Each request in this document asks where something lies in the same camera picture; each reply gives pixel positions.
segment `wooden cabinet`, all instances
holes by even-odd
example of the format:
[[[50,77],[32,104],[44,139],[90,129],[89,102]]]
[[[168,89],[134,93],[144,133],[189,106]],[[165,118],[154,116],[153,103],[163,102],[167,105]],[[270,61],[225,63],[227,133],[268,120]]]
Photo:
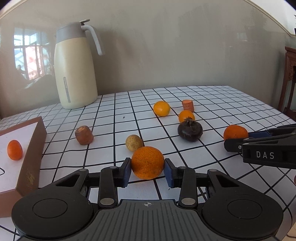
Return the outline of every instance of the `wooden cabinet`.
[[[291,102],[293,98],[294,88],[295,88],[295,81],[296,81],[296,49],[285,47],[286,49],[286,60],[285,60],[285,73],[284,73],[284,80],[283,86],[281,89],[281,97],[279,99],[278,110],[282,111],[285,115],[289,116],[291,119],[296,121],[296,112],[290,109]],[[287,91],[288,81],[292,81],[291,84],[291,91],[288,100],[287,107],[284,107],[283,104],[285,100],[285,95]]]

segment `beige wall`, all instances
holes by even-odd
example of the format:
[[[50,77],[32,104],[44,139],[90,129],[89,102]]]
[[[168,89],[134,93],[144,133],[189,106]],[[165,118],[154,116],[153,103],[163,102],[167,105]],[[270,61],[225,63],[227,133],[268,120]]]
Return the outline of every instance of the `beige wall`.
[[[14,29],[47,33],[53,57],[56,29],[87,18],[106,53],[89,38],[100,94],[215,84],[277,106],[284,47],[295,43],[243,0],[27,0],[0,20],[2,117],[58,102],[53,76],[28,87],[16,70]]]

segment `grid tablecloth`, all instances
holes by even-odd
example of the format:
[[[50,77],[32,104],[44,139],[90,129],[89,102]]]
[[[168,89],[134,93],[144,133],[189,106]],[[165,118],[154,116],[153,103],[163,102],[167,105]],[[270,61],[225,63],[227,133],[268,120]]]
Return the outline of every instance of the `grid tablecloth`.
[[[194,115],[204,133],[197,142],[187,142],[177,133],[181,101],[191,99]],[[169,103],[166,117],[157,117],[152,108],[157,101]],[[125,139],[139,135],[145,146],[153,146],[170,158],[175,166],[188,166],[206,173],[218,169],[233,178],[274,198],[284,211],[277,237],[282,239],[295,222],[295,170],[246,164],[239,153],[226,152],[223,132],[238,124],[250,131],[295,123],[269,105],[229,86],[188,86],[156,88],[98,96],[83,108],[67,110],[61,104],[27,111],[0,121],[0,130],[22,121],[42,116],[47,137],[41,162],[39,187],[58,180],[80,168],[99,172],[102,168],[120,166],[132,152]],[[89,126],[95,136],[88,146],[81,146],[74,130]],[[140,180],[133,173],[126,188],[118,188],[120,199],[176,199],[179,188],[170,189],[163,173],[153,180]],[[92,189],[90,201],[96,202],[98,189]],[[198,188],[199,203],[205,202],[204,188]],[[0,218],[0,240],[19,237],[11,218]]]

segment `cardboard box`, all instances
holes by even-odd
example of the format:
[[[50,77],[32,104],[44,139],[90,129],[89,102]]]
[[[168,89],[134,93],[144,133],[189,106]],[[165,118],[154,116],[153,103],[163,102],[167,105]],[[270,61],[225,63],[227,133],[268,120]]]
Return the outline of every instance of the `cardboard box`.
[[[19,161],[12,161],[7,155],[7,145],[14,139],[23,148]],[[42,117],[0,131],[0,218],[10,217],[14,204],[38,189],[45,139]]]

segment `potato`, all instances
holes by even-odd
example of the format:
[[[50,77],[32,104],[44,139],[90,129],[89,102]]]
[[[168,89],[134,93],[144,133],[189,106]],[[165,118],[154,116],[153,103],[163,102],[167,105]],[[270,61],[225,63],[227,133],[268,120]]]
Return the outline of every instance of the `potato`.
[[[143,140],[137,135],[130,135],[126,138],[126,148],[130,151],[135,151],[143,146]]]

